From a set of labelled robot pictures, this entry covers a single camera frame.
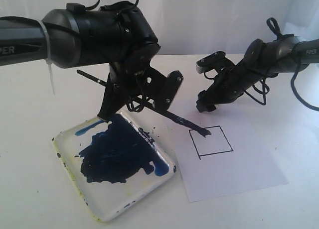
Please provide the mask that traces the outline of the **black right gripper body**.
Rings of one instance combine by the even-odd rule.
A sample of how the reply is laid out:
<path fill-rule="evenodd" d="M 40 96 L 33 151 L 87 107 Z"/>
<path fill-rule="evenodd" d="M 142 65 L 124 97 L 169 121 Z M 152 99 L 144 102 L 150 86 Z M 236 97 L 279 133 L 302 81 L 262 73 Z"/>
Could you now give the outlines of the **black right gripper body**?
<path fill-rule="evenodd" d="M 224 68 L 221 74 L 217 74 L 213 78 L 212 85 L 198 94 L 198 100 L 205 105 L 229 104 L 261 79 L 261 73 L 246 69 L 238 63 Z"/>

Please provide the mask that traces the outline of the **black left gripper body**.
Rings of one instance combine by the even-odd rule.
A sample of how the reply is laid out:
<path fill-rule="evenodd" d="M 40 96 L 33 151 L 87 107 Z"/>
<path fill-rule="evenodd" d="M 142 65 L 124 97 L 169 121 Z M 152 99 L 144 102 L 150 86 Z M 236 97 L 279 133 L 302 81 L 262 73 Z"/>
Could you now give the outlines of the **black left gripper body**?
<path fill-rule="evenodd" d="M 152 58 L 159 52 L 158 38 L 141 10 L 129 1 L 104 5 L 99 10 L 111 13 L 124 34 L 120 54 L 112 59 L 110 65 L 115 62 L 122 65 L 129 97 L 126 104 L 129 105 L 134 98 L 141 96 L 136 72 L 150 65 Z"/>

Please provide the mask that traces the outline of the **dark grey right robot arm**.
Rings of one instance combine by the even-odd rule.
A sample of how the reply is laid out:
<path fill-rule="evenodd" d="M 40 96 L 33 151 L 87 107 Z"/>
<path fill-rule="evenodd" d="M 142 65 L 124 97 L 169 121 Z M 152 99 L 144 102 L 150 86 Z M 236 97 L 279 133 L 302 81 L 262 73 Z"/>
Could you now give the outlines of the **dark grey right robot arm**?
<path fill-rule="evenodd" d="M 232 103 L 248 93 L 257 82 L 262 84 L 259 93 L 265 96 L 269 92 L 267 78 L 293 73 L 295 79 L 300 71 L 318 62 L 318 40 L 301 41 L 293 35 L 268 43 L 254 40 L 237 64 L 225 52 L 217 51 L 196 62 L 198 73 L 205 75 L 211 70 L 217 73 L 212 77 L 212 85 L 198 94 L 196 108 L 201 113 L 214 111 L 217 105 Z"/>

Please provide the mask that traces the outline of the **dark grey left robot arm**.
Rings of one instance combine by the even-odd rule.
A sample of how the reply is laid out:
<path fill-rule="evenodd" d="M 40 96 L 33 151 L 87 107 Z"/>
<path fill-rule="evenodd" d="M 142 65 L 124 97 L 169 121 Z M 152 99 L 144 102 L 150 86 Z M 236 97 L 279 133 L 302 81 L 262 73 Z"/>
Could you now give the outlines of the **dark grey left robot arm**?
<path fill-rule="evenodd" d="M 129 1 L 87 10 L 78 3 L 51 10 L 41 21 L 0 19 L 0 63 L 46 60 L 62 69 L 110 66 L 98 117 L 108 120 L 122 107 L 148 108 L 173 121 L 169 107 L 183 81 L 180 71 L 163 75 L 150 63 L 158 39 L 140 9 Z"/>

